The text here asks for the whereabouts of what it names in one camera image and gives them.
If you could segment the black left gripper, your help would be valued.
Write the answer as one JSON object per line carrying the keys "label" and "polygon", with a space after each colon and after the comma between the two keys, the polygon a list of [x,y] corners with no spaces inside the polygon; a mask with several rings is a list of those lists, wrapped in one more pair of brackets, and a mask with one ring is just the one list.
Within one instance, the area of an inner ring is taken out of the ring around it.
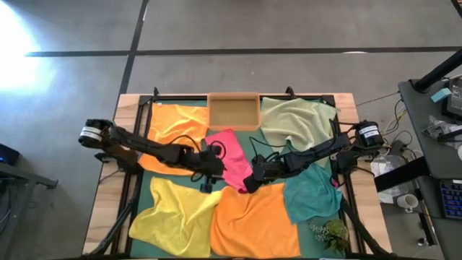
{"label": "black left gripper", "polygon": [[222,145],[207,145],[204,151],[196,152],[193,147],[182,145],[180,166],[183,169],[209,177],[220,177],[225,171],[222,161]]}

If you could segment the pink microfiber towel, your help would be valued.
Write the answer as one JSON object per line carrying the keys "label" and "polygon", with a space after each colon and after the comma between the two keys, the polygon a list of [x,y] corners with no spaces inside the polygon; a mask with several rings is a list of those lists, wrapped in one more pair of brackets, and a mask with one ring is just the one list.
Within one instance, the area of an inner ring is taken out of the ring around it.
{"label": "pink microfiber towel", "polygon": [[222,174],[224,181],[239,193],[248,192],[244,179],[251,175],[252,169],[247,157],[232,129],[220,131],[205,138],[206,144],[218,145],[222,148],[220,157],[225,165]]}

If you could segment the teal microfiber towel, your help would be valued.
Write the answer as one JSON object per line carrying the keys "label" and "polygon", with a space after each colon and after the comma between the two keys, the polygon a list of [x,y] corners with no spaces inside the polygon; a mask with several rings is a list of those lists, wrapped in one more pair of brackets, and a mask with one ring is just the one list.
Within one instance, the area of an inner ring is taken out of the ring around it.
{"label": "teal microfiber towel", "polygon": [[331,183],[331,167],[312,164],[301,174],[288,178],[284,186],[284,203],[292,223],[313,217],[329,217],[338,212],[342,193]]}

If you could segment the light orange microfiber towel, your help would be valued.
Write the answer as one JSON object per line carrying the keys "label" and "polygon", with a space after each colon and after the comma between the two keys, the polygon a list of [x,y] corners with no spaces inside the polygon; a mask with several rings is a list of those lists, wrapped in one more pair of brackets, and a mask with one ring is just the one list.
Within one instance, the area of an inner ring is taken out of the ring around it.
{"label": "light orange microfiber towel", "polygon": [[[152,106],[152,118],[148,139],[167,144],[174,138],[187,135],[196,144],[207,133],[207,108],[190,105],[156,103]],[[170,168],[151,155],[143,154],[139,164],[145,169],[159,174],[173,176],[191,176],[193,173],[179,168]]]}

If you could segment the light green microfiber towel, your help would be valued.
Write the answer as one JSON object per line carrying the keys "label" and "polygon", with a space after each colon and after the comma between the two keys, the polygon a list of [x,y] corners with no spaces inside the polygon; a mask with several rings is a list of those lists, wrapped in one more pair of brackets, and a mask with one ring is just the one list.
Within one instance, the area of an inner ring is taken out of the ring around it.
{"label": "light green microfiber towel", "polygon": [[265,97],[261,104],[260,129],[275,152],[285,145],[303,152],[331,138],[330,121],[337,109],[302,98],[277,100]]}

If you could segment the yellow microfiber towel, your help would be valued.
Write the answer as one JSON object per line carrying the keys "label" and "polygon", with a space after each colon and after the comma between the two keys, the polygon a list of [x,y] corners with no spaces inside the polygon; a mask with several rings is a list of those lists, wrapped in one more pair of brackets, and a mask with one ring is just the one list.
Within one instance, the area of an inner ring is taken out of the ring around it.
{"label": "yellow microfiber towel", "polygon": [[212,217],[222,192],[202,193],[157,177],[151,178],[149,188],[153,206],[135,217],[129,237],[173,256],[210,257]]}

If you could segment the orange plastic bin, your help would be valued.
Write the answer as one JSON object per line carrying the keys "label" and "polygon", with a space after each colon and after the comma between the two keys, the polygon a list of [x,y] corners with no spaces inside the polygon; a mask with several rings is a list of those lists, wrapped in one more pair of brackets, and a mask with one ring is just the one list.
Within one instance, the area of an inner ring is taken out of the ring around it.
{"label": "orange plastic bin", "polygon": [[256,131],[261,125],[257,92],[210,92],[207,95],[208,128],[212,131]]}

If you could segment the white plastic bag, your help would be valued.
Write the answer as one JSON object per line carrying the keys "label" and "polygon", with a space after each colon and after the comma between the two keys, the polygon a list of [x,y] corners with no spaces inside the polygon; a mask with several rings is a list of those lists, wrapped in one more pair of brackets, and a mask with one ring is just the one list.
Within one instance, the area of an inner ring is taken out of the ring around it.
{"label": "white plastic bag", "polygon": [[[375,177],[379,177],[402,165],[403,160],[401,157],[386,155],[374,159],[370,163],[370,169]],[[393,186],[384,191],[378,191],[379,201],[383,204],[393,204],[393,198],[399,195],[401,195],[400,186]]]}

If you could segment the black power strip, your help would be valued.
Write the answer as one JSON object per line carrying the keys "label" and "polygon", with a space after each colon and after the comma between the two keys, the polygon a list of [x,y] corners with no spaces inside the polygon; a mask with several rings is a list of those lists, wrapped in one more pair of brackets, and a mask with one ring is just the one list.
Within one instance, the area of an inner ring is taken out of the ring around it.
{"label": "black power strip", "polygon": [[407,150],[407,145],[401,140],[396,140],[391,144],[388,155],[393,156],[402,156],[403,153]]}

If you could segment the white mug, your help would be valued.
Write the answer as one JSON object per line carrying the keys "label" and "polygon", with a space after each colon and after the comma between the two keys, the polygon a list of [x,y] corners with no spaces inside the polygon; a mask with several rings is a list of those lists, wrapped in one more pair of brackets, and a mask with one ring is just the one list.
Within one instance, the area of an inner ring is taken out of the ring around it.
{"label": "white mug", "polygon": [[400,208],[414,209],[419,205],[419,200],[413,194],[404,194],[396,199],[396,203]]}

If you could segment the dark grey side desk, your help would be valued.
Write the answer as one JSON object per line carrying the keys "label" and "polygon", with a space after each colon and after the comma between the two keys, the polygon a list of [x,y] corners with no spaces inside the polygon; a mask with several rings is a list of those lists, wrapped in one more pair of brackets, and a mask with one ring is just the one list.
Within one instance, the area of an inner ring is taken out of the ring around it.
{"label": "dark grey side desk", "polygon": [[445,260],[462,260],[462,220],[444,217],[443,201],[437,187],[442,179],[462,180],[462,160],[456,149],[422,133],[429,126],[430,116],[441,121],[449,120],[441,114],[441,104],[431,100],[431,96],[441,86],[440,83],[436,83],[428,89],[428,92],[420,93],[414,90],[410,82],[405,81],[398,84],[398,89],[430,172],[428,176],[418,178],[418,183],[425,204],[432,215],[440,248]]}

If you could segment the clear plastic bag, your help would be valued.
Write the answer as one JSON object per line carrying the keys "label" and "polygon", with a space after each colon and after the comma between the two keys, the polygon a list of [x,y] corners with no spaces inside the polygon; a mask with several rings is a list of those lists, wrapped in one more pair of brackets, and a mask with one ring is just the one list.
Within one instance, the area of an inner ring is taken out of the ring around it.
{"label": "clear plastic bag", "polygon": [[462,146],[462,124],[448,123],[429,116],[429,124],[422,133],[440,144],[455,149]]}

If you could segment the black computer keyboard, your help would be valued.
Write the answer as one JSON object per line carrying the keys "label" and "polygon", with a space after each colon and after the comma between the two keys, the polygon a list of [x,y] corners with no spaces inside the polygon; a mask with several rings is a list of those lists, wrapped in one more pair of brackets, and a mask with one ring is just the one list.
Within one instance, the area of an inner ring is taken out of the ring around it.
{"label": "black computer keyboard", "polygon": [[438,187],[445,218],[462,220],[462,180],[441,180]]}

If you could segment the grey metal stand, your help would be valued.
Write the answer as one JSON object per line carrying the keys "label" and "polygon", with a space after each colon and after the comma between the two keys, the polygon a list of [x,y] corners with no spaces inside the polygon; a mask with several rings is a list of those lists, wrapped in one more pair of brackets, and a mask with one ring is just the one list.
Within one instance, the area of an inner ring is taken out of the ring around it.
{"label": "grey metal stand", "polygon": [[12,181],[12,188],[16,189],[12,192],[13,197],[7,202],[9,209],[5,220],[0,220],[0,260],[9,260],[15,233],[19,223],[24,219],[35,187],[40,184],[47,189],[55,189],[58,181],[5,163],[0,163],[0,178]]}

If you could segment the black box with blue light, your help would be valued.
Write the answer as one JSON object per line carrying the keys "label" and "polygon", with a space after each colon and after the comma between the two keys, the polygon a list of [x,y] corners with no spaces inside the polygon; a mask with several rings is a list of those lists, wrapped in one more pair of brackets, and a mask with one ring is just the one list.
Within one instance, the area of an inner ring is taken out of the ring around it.
{"label": "black box with blue light", "polygon": [[0,144],[0,163],[16,165],[20,153],[6,145]]}

